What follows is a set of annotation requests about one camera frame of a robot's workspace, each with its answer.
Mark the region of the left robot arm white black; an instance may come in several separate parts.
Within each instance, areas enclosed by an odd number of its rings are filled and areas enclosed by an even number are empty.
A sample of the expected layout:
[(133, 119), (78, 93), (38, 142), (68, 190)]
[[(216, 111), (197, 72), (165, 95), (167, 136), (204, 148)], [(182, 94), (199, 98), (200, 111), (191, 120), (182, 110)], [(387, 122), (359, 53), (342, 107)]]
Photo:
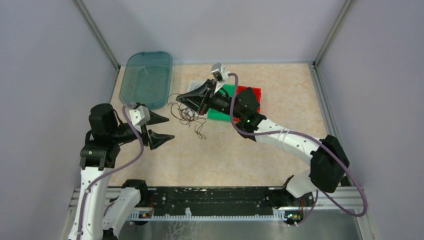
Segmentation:
[[(88, 117), (90, 130), (85, 135), (80, 151), (80, 193), (75, 219), (68, 234), (70, 240), (117, 240), (132, 210), (152, 207), (153, 199), (144, 180), (128, 179), (109, 207), (106, 193), (112, 174), (135, 163), (144, 148), (157, 149), (174, 135), (156, 133), (147, 127), (162, 124), (169, 118), (154, 113), (139, 102), (124, 106), (123, 122), (109, 103), (91, 108)], [(126, 164), (116, 167), (121, 146), (137, 141), (139, 153)]]

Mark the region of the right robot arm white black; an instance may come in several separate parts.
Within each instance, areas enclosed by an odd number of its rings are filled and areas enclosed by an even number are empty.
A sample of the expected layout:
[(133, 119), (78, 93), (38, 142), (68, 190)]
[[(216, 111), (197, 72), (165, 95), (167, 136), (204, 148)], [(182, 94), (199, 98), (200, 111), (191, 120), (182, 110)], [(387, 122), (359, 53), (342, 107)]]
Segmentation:
[(258, 112), (260, 103), (251, 87), (230, 96), (226, 91), (215, 92), (215, 85), (214, 80), (208, 79), (198, 88), (177, 96), (176, 101), (199, 115), (208, 110), (233, 115), (242, 137), (274, 146), (306, 163), (308, 170), (290, 176), (282, 186), (284, 204), (295, 206), (303, 195), (316, 190), (335, 192), (350, 165), (336, 137), (311, 137), (278, 125)]

